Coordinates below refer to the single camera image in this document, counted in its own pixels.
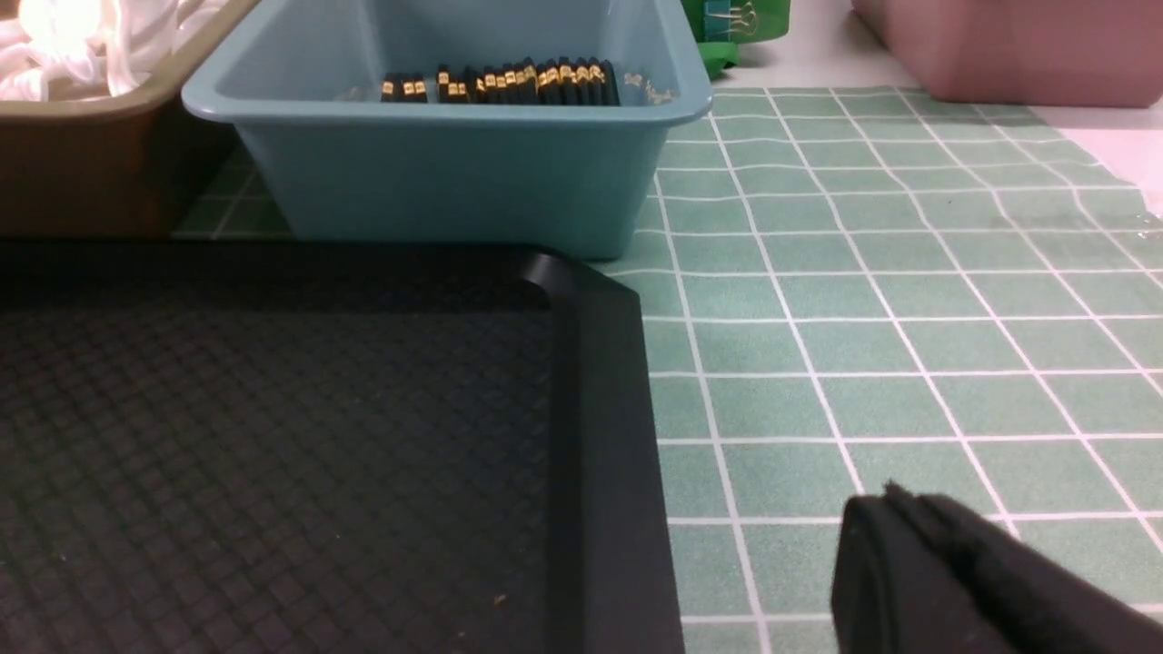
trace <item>blue bin rim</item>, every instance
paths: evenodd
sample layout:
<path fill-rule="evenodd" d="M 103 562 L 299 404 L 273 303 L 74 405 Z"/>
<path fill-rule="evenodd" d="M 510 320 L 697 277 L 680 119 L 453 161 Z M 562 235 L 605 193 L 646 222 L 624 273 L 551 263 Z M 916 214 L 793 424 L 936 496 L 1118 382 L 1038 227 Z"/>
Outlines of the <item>blue bin rim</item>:
<path fill-rule="evenodd" d="M 181 90 L 181 100 L 198 118 L 229 123 L 265 122 L 394 122 L 415 126 L 431 122 L 477 127 L 670 127 L 701 118 L 711 111 L 713 91 L 694 44 L 682 5 L 675 0 L 651 0 L 662 22 L 676 71 L 678 95 L 670 102 L 637 107 L 540 107 L 507 106 L 483 111 L 473 105 L 411 105 L 341 101 L 284 101 L 229 98 L 219 92 L 223 78 L 234 70 L 250 44 L 293 0 L 261 0 L 221 45 L 202 63 Z"/>

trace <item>black tray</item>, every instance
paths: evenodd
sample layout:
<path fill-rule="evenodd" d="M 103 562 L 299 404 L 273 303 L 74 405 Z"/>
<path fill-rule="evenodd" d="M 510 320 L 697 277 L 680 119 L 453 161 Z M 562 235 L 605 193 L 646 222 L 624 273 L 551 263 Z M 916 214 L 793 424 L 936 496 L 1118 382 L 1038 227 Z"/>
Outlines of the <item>black tray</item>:
<path fill-rule="evenodd" d="M 682 653 L 637 297 L 516 248 L 0 243 L 0 651 Z"/>

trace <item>green grid mat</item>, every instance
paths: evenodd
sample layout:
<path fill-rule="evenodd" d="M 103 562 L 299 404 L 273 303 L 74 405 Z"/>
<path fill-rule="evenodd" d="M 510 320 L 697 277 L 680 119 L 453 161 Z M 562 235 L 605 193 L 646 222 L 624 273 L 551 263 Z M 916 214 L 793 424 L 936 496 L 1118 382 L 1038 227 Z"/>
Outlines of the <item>green grid mat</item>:
<path fill-rule="evenodd" d="M 1163 222 L 1022 107 L 730 90 L 632 251 L 690 654 L 836 651 L 840 513 L 961 498 L 1163 618 Z M 177 236 L 291 237 L 245 157 Z"/>

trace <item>light blue plastic bin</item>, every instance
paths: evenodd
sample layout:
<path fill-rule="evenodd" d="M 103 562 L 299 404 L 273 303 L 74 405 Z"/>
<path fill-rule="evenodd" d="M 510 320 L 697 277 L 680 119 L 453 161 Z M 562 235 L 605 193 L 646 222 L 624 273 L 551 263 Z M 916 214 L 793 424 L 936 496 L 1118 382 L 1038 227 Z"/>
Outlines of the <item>light blue plastic bin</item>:
<path fill-rule="evenodd" d="M 622 107 L 380 104 L 387 71 L 599 57 Z M 230 122 L 300 239 L 626 251 L 669 128 L 711 107 L 677 0 L 262 0 L 183 91 Z"/>

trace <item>pink container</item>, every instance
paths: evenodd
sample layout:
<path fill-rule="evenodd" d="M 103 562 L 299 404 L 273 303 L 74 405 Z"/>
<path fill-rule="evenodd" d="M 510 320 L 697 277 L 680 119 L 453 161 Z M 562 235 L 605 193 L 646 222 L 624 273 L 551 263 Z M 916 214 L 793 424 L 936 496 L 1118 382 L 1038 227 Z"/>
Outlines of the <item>pink container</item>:
<path fill-rule="evenodd" d="M 1163 0 L 852 0 L 936 99 L 1149 107 Z"/>

